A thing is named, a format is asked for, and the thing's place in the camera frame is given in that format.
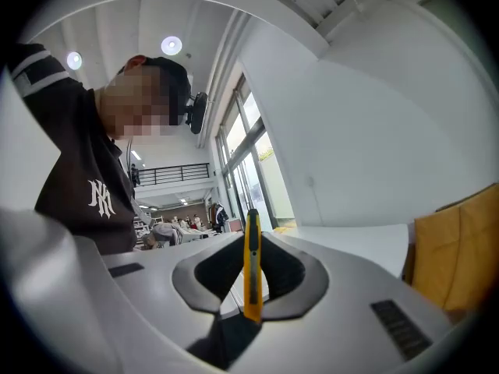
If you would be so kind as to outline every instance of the ny logo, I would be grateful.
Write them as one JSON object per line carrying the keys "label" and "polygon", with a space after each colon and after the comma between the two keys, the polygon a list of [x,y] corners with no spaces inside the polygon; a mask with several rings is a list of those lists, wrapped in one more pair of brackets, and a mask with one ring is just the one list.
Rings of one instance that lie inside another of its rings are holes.
{"label": "ny logo", "polygon": [[116,214],[116,212],[112,209],[111,205],[111,194],[109,194],[109,190],[106,187],[106,184],[102,184],[99,180],[96,180],[97,184],[91,180],[88,181],[92,185],[92,202],[88,204],[88,206],[96,206],[97,202],[99,203],[99,213],[105,213],[109,217],[111,217],[111,213]]}

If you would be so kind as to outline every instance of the man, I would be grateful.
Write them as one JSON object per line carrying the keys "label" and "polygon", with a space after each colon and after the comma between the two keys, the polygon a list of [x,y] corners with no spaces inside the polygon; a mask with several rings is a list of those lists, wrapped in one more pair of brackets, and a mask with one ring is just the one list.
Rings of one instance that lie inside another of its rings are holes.
{"label": "man", "polygon": [[132,164],[131,174],[133,187],[137,187],[140,185],[140,177],[139,177],[139,169],[135,167],[135,164]]}
{"label": "man", "polygon": [[178,226],[176,224],[165,223],[155,224],[150,233],[153,235],[156,242],[168,242],[170,246],[177,245]]}
{"label": "man", "polygon": [[41,44],[18,44],[8,68],[24,102],[60,149],[35,210],[95,241],[101,254],[136,244],[132,187],[111,139],[168,125],[170,97],[185,104],[186,70],[166,58],[131,58],[99,90],[85,90]]}

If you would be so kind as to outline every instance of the black slot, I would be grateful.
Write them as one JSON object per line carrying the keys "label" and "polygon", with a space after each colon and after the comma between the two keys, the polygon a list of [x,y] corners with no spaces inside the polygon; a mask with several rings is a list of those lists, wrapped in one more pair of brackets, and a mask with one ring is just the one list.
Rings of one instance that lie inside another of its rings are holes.
{"label": "black slot", "polygon": [[269,299],[273,300],[296,289],[305,278],[304,265],[293,255],[262,238],[261,268],[268,283]]}
{"label": "black slot", "polygon": [[371,309],[406,361],[415,358],[431,345],[431,340],[392,300],[373,303]]}
{"label": "black slot", "polygon": [[109,274],[111,274],[112,278],[121,277],[126,274],[133,273],[134,271],[142,270],[143,266],[139,263],[129,263],[127,265],[112,267],[108,269]]}
{"label": "black slot", "polygon": [[194,269],[196,279],[223,301],[243,266],[244,237],[199,263]]}

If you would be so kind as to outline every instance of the railing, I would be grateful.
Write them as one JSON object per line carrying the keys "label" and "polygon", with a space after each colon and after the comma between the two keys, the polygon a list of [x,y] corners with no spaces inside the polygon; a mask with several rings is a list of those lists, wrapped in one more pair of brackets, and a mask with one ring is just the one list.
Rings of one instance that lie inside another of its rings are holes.
{"label": "railing", "polygon": [[156,185],[173,182],[184,182],[185,180],[195,180],[197,178],[209,178],[209,164],[191,164],[182,166],[167,166],[165,168],[143,169],[139,171],[140,184]]}

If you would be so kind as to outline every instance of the yellow utility knife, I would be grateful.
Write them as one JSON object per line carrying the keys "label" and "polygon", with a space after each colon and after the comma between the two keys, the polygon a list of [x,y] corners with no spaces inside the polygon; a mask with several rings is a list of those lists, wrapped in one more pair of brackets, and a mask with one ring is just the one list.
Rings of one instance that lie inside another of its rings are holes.
{"label": "yellow utility knife", "polygon": [[251,209],[246,219],[244,234],[244,316],[256,321],[261,320],[262,270],[260,269],[262,232],[258,210]]}

